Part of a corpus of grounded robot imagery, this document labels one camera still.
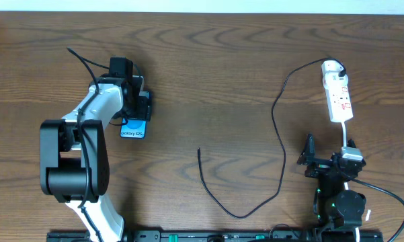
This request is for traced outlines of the blue Galaxy smartphone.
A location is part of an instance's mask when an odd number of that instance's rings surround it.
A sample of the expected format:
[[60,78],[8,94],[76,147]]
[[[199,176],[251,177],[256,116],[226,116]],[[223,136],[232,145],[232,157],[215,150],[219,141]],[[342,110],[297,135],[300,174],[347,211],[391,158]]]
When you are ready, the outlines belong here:
[[151,120],[152,96],[149,91],[141,91],[138,97],[136,114],[122,121],[121,138],[143,139],[147,130],[147,122]]

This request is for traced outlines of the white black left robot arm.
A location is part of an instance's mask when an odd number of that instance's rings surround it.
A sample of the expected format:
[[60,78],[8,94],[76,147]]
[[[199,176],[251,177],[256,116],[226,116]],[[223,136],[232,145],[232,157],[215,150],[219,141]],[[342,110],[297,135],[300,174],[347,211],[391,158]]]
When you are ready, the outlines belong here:
[[151,118],[144,77],[104,75],[69,114],[40,127],[40,185],[67,205],[86,231],[49,232],[47,241],[133,241],[134,232],[107,193],[110,165],[105,130],[120,118],[122,138],[142,139]]

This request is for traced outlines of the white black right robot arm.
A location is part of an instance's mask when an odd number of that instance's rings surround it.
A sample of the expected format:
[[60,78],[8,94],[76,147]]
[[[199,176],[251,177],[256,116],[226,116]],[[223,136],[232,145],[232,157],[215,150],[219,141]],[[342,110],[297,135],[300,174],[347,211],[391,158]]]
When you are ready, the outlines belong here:
[[316,157],[313,135],[308,134],[297,163],[307,167],[306,177],[318,181],[313,208],[322,227],[332,231],[353,231],[362,225],[366,197],[345,186],[366,165],[352,139],[341,151],[321,159]]

